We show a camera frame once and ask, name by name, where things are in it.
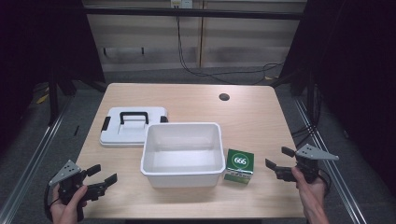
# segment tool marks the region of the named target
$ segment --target wire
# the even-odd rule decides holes
[[[218,78],[216,76],[220,76],[220,75],[231,75],[231,74],[256,74],[256,73],[263,73],[263,76],[260,80],[254,82],[254,83],[250,83],[248,85],[257,85],[260,82],[262,82],[263,80],[265,80],[265,72],[271,69],[274,69],[280,65],[282,65],[283,63],[268,63],[266,64],[262,69],[260,70],[255,70],[255,71],[243,71],[243,72],[222,72],[222,73],[214,73],[214,74],[207,74],[207,73],[202,73],[202,72],[193,72],[190,70],[190,68],[186,65],[186,62],[184,61],[184,56],[183,56],[183,48],[182,48],[182,44],[181,44],[181,37],[180,37],[180,18],[177,17],[177,43],[178,43],[178,58],[180,61],[181,66],[189,73],[198,76],[198,77],[212,77],[217,81],[220,82],[225,82],[227,84],[232,84],[232,85],[238,85],[238,83],[232,83],[230,81]]]
[[[327,181],[323,175],[318,175],[318,177],[326,184],[326,189],[324,192],[324,197],[326,197],[330,193],[330,188],[332,187],[332,178],[330,177],[329,173],[324,171],[323,169],[319,169],[321,172],[323,172],[328,178],[329,181]]]
[[[306,131],[304,131],[304,132],[295,134],[295,135],[293,136],[293,138],[298,138],[298,137],[301,137],[301,136],[303,136],[303,135],[311,134],[311,133],[312,133],[312,132],[311,132],[310,130],[306,130]]]
[[[315,90],[315,95],[314,97],[316,98],[315,101],[315,108],[314,108],[314,117],[312,120],[312,123],[314,126],[318,126],[319,123],[319,119],[320,119],[320,113],[321,113],[321,105],[322,105],[322,101],[323,101],[323,96],[320,93],[320,90],[318,88],[318,86],[315,86],[316,90]]]
[[[52,213],[50,212],[50,207],[59,200],[59,198],[55,201],[53,201],[51,204],[49,204],[49,192],[50,192],[50,184],[47,184],[46,190],[44,191],[44,212],[46,214],[47,219],[52,221]]]
[[[296,144],[296,147],[299,147],[300,144],[302,144],[310,135],[311,133],[307,134],[306,137],[303,138],[303,140],[301,140],[299,143]]]
[[[299,129],[299,130],[297,130],[297,131],[295,131],[295,132],[293,132],[293,133],[291,133],[291,135],[293,136],[293,138],[294,137],[299,137],[299,136],[295,136],[296,134],[298,134],[298,133],[308,133],[308,132],[311,132],[311,130],[312,130],[312,128],[313,128],[313,126],[308,126],[308,127],[303,127],[303,128],[301,128],[301,129]]]
[[[58,202],[61,198],[57,198],[55,201],[53,201],[52,203],[49,204],[49,208],[56,202]]]

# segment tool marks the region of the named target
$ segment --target metal frame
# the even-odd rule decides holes
[[[211,17],[239,19],[267,19],[299,21],[304,13],[235,11],[213,9],[161,8],[161,7],[39,7],[48,13],[85,13],[91,15],[126,15],[126,16],[171,16],[171,17]]]
[[[299,97],[295,97],[294,102],[300,112],[300,115],[304,121],[305,126],[312,127],[312,123],[308,117],[307,110],[303,101]],[[326,152],[330,152],[316,128],[312,129],[310,133],[311,133],[312,141],[314,141],[316,147],[321,148]],[[333,183],[337,188],[337,191],[341,197],[341,200],[343,201],[346,210],[348,211],[350,217],[352,218],[353,223],[366,224],[367,221],[364,218],[364,215],[357,201],[350,192],[347,183],[345,182],[344,178],[340,174],[340,171],[335,165],[335,162],[334,161],[323,161],[323,162],[327,170],[329,171],[329,175],[331,176]]]
[[[0,211],[1,224],[11,223],[12,219],[15,217],[15,214],[17,213],[17,210],[23,200],[23,197],[25,196],[27,190],[29,189],[32,183],[33,177],[35,176],[35,173],[38,170],[39,165],[41,164],[45,155],[47,154],[47,151],[49,150],[50,143],[52,142],[53,137],[58,132],[58,129],[61,126],[62,120],[64,119],[64,114],[68,111],[71,101],[72,101],[72,97],[68,97],[66,105],[64,106],[64,109],[61,111],[61,114],[53,122],[53,124],[47,128],[43,138],[41,139],[40,143],[38,144],[35,150],[35,154],[27,164],[14,190],[12,190],[11,194],[8,196],[7,200],[5,201]]]

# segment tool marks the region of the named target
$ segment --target green cardboard box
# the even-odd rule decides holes
[[[254,154],[228,149],[224,179],[248,184],[253,176]]]

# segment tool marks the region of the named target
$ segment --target white storage box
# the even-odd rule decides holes
[[[148,126],[140,170],[154,188],[216,186],[225,169],[217,123]]]

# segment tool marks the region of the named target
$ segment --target hand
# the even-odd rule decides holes
[[[77,206],[78,202],[87,192],[88,187],[82,186],[79,188],[76,193],[73,195],[72,200],[70,200],[68,205],[64,205],[61,200],[56,201],[50,207],[50,211],[52,213],[52,221],[54,224],[76,224],[78,215],[77,215]],[[52,192],[52,199],[56,200],[59,198],[59,185],[57,185]]]
[[[311,184],[306,183],[303,173],[297,167],[292,167],[291,172],[297,180],[296,187],[299,190],[304,214],[309,223],[329,223],[329,219],[327,219],[324,212],[323,203],[326,189],[325,183],[320,178],[317,178]]]

